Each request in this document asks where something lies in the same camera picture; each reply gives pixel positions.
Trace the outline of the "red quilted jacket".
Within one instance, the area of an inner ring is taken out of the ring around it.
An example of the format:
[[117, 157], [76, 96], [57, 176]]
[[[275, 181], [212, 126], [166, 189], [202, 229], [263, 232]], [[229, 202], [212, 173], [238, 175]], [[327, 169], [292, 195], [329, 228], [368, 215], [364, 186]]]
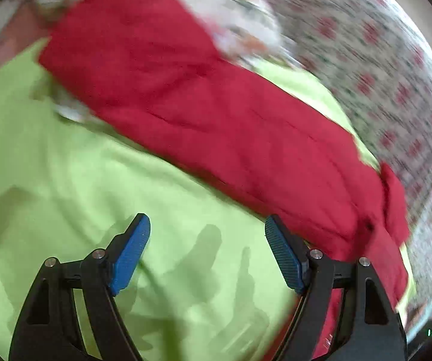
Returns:
[[[288, 230], [330, 259], [367, 258], [392, 309], [408, 274], [404, 191], [387, 165], [267, 75], [221, 53], [179, 0], [82, 0], [40, 64], [98, 119]], [[335, 289], [315, 350], [333, 340]]]

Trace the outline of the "lime green bed sheet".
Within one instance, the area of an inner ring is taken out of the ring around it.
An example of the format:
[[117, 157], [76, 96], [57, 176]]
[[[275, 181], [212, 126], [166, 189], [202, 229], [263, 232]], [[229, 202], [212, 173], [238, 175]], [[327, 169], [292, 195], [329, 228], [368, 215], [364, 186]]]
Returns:
[[234, 201], [55, 110], [36, 42], [0, 68], [0, 356], [48, 257], [79, 260], [136, 214], [151, 235], [117, 308], [146, 360], [258, 360], [295, 305], [264, 236]]

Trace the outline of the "small rose print quilt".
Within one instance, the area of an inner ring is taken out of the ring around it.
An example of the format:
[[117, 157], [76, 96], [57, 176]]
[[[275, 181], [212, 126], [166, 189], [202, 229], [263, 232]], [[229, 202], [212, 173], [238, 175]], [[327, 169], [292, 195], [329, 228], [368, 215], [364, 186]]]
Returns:
[[432, 50], [395, 0], [268, 0], [292, 56], [331, 91], [402, 183], [415, 295], [407, 335], [432, 311]]

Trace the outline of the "large floral print pillow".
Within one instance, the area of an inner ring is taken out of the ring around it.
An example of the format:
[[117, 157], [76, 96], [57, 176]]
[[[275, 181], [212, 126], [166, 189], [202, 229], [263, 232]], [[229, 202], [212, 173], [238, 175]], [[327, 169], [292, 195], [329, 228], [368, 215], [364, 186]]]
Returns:
[[[80, 0], [34, 0], [54, 21]], [[243, 66], [254, 57], [288, 60], [290, 55], [274, 11], [266, 0], [179, 0], [229, 60]]]

